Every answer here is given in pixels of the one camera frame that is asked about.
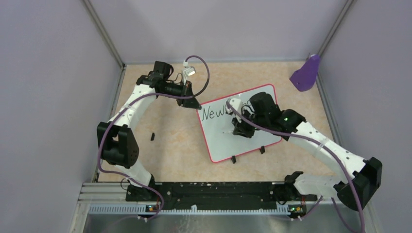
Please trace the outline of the pink framed whiteboard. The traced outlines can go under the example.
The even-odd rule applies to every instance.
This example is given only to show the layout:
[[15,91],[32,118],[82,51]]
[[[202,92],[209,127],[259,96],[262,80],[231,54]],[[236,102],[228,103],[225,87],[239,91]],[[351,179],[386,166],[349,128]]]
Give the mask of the pink framed whiteboard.
[[277,102],[275,86],[268,83],[201,104],[202,109],[197,111],[197,115],[212,162],[230,160],[232,156],[246,154],[259,150],[261,146],[266,147],[282,141],[280,136],[264,131],[256,131],[252,138],[223,133],[234,130],[231,122],[234,116],[225,112],[226,101],[229,98],[238,98],[242,100],[243,104],[251,106],[249,99],[259,92],[270,94],[274,102]]

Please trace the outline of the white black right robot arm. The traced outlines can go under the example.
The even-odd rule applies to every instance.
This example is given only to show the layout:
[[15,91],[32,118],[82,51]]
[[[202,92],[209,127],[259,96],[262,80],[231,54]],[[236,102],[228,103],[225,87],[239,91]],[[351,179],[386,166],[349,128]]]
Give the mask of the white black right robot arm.
[[346,207],[358,211],[365,208],[381,185],[382,162],[375,157],[365,159],[344,149],[319,132],[304,116],[292,109],[280,110],[274,98],[259,92],[247,103],[228,99],[225,111],[233,115],[233,135],[251,138],[256,131],[280,136],[305,149],[322,162],[334,176],[317,176],[294,172],[285,177],[285,194],[291,200],[303,195],[337,198]]

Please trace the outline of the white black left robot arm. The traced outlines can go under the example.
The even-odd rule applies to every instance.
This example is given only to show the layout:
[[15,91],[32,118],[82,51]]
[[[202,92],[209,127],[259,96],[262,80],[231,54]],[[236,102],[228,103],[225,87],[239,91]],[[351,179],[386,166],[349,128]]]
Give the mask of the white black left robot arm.
[[159,96],[177,100],[178,106],[200,110],[202,107],[192,90],[192,82],[188,77],[195,74],[196,69],[188,61],[183,62],[180,72],[182,77],[178,83],[169,81],[174,68],[172,65],[156,61],[154,68],[147,75],[137,79],[131,96],[120,110],[107,122],[97,126],[98,161],[106,161],[117,170],[98,170],[106,174],[118,174],[126,178],[130,184],[127,191],[128,200],[153,201],[161,195],[154,186],[154,178],[138,160],[139,147],[134,136],[138,125],[149,105]]

